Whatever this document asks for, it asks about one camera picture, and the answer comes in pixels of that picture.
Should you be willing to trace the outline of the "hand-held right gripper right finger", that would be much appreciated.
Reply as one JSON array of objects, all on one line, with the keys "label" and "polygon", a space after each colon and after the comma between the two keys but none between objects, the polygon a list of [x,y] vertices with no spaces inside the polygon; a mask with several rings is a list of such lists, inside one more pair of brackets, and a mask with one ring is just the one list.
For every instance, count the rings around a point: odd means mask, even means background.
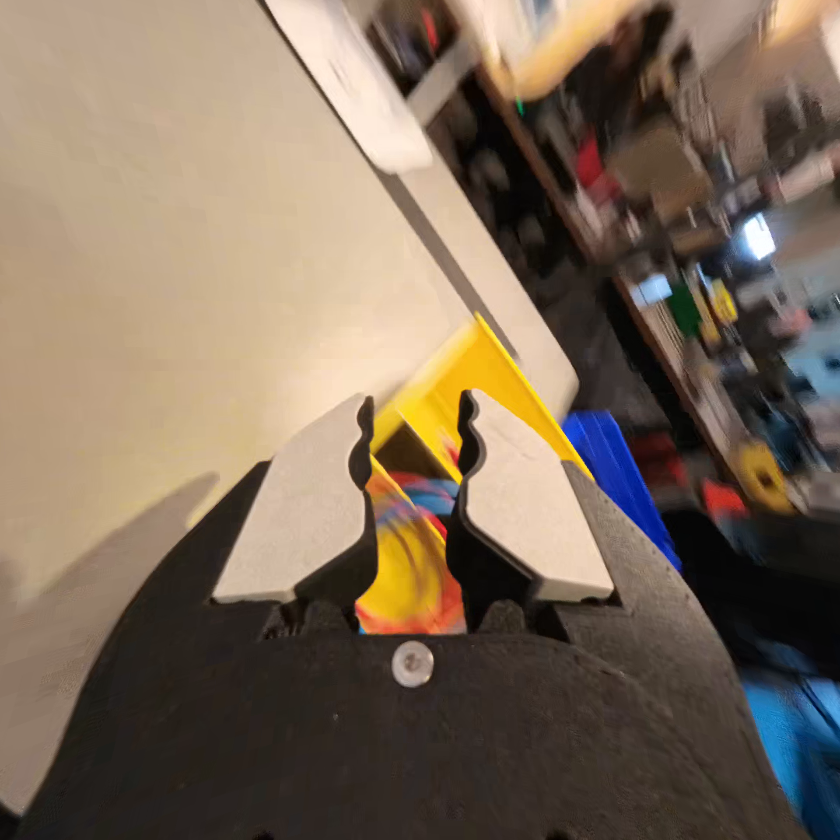
[{"label": "hand-held right gripper right finger", "polygon": [[526,614],[545,605],[614,605],[616,584],[571,474],[537,431],[487,393],[462,392],[462,480],[446,542],[465,621],[480,624],[497,602]]}]

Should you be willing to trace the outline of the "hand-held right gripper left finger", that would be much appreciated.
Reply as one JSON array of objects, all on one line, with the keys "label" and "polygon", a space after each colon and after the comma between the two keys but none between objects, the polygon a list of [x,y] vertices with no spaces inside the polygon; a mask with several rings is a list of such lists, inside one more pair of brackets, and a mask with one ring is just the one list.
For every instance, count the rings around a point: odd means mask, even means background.
[{"label": "hand-held right gripper left finger", "polygon": [[216,603],[354,609],[378,571],[366,489],[373,432],[373,397],[358,393],[276,451],[213,589]]}]

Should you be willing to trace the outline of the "blue storage bin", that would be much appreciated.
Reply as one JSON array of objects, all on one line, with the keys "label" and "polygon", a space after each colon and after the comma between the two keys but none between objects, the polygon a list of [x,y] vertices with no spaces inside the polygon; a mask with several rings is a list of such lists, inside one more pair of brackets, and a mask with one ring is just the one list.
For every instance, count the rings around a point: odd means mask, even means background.
[{"label": "blue storage bin", "polygon": [[563,420],[561,427],[598,487],[681,572],[673,540],[613,416],[608,412],[575,412]]}]

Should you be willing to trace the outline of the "yellow storage bin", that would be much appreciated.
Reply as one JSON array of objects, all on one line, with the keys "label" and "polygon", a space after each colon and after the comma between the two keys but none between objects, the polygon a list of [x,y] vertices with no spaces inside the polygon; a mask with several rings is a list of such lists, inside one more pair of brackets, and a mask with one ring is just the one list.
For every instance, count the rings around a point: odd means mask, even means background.
[{"label": "yellow storage bin", "polygon": [[459,330],[376,410],[371,496],[378,572],[355,604],[363,634],[466,630],[459,584],[445,558],[458,468],[461,393],[478,389],[537,431],[562,460],[592,478],[559,423],[480,316]]}]

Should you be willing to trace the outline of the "yellow round reel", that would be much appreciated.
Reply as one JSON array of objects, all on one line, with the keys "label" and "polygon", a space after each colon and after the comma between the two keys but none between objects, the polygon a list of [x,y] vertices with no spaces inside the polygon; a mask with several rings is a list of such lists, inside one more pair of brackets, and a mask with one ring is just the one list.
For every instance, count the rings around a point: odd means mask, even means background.
[{"label": "yellow round reel", "polygon": [[795,514],[788,498],[784,474],[769,446],[758,440],[741,442],[734,450],[738,482],[758,507],[783,516]]}]

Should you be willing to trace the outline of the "green box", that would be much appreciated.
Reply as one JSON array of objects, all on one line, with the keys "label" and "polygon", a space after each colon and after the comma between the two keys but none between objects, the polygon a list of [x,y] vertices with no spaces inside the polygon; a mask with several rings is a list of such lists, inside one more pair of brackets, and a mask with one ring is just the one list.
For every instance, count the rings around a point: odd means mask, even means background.
[{"label": "green box", "polygon": [[679,333],[688,340],[698,339],[702,318],[687,284],[683,282],[672,286],[666,303]]}]

